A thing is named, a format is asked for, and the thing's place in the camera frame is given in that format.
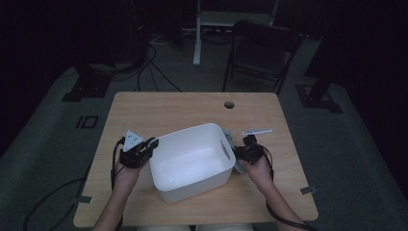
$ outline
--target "black chair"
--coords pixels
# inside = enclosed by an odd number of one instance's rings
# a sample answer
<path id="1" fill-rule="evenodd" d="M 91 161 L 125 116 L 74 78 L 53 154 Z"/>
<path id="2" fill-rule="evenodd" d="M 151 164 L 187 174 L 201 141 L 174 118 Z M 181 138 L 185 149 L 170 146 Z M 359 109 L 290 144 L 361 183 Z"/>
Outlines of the black chair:
<path id="1" fill-rule="evenodd" d="M 232 28 L 231 50 L 225 71 L 222 92 L 231 72 L 274 81 L 273 90 L 278 95 L 282 89 L 289 66 L 299 48 L 301 38 L 288 29 L 240 20 Z"/>

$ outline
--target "white plastic bin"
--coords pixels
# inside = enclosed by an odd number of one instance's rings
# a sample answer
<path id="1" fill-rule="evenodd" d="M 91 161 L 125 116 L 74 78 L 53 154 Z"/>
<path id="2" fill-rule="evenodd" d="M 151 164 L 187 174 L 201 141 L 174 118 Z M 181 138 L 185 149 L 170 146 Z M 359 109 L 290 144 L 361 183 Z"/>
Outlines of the white plastic bin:
<path id="1" fill-rule="evenodd" d="M 179 201 L 228 182 L 236 159 L 218 125 L 203 124 L 158 139 L 150 167 L 164 201 Z"/>

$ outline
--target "hand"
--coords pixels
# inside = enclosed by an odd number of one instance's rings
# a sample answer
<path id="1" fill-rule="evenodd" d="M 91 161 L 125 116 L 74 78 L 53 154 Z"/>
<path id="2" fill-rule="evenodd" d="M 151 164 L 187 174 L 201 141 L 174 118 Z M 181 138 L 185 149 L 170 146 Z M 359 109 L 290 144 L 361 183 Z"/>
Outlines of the hand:
<path id="1" fill-rule="evenodd" d="M 136 182 L 138 182 L 140 171 L 144 166 L 145 164 L 140 168 L 128 168 L 120 162 L 116 162 L 114 192 L 121 192 L 129 195 L 135 187 Z"/>
<path id="2" fill-rule="evenodd" d="M 261 157 L 254 165 L 244 160 L 239 161 L 248 171 L 249 178 L 261 193 L 265 193 L 270 189 L 270 186 L 273 185 L 273 180 L 270 177 L 270 168 L 267 157 Z"/>

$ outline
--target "desk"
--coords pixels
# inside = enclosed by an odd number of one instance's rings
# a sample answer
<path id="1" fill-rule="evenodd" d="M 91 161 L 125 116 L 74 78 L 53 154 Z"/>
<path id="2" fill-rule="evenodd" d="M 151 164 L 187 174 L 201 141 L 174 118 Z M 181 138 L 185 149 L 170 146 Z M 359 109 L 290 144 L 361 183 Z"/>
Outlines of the desk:
<path id="1" fill-rule="evenodd" d="M 234 102 L 235 108 L 226 109 L 225 101 Z M 302 219 L 318 217 L 312 195 L 300 192 L 308 183 L 275 94 L 119 92 L 109 112 L 83 191 L 83 196 L 91 196 L 92 202 L 79 204 L 74 224 L 78 227 L 93 226 L 101 214 L 111 194 L 113 149 L 128 129 L 148 139 L 210 122 L 230 130 L 234 145 L 243 145 L 242 131 L 272 128 L 273 132 L 258 135 L 257 139 L 271 152 L 277 188 Z M 129 197 L 123 225 L 272 220 L 264 197 L 247 174 L 233 170 L 228 183 L 221 187 L 179 202 L 166 203 L 154 187 L 150 166 L 146 166 Z"/>
<path id="2" fill-rule="evenodd" d="M 234 13 L 234 12 L 211 12 L 201 11 L 201 0 L 197 0 L 197 19 L 193 65 L 201 63 L 201 26 L 226 26 L 232 27 L 241 19 L 250 19 L 272 25 L 279 0 L 273 1 L 270 13 Z"/>

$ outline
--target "handheld controller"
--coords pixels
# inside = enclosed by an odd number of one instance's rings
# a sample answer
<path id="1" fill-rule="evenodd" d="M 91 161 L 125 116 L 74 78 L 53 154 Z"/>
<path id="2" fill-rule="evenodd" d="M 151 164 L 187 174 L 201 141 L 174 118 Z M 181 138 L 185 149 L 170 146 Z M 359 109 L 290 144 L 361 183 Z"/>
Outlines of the handheld controller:
<path id="1" fill-rule="evenodd" d="M 119 162 L 128 168 L 142 167 L 153 156 L 153 149 L 158 145 L 159 140 L 150 138 L 126 152 L 120 149 Z"/>
<path id="2" fill-rule="evenodd" d="M 235 148 L 233 148 L 233 152 L 237 159 L 245 160 L 252 165 L 257 163 L 258 160 L 263 156 L 265 156 L 267 160 L 269 160 L 267 153 L 265 153 L 265 148 L 262 145 L 257 143 L 255 135 L 248 135 L 242 138 L 242 141 L 243 141 L 244 146 L 235 146 Z M 271 156 L 270 156 L 269 168 L 270 168 L 270 177 L 272 177 L 272 180 L 273 180 L 274 172 L 272 168 L 272 157 Z"/>

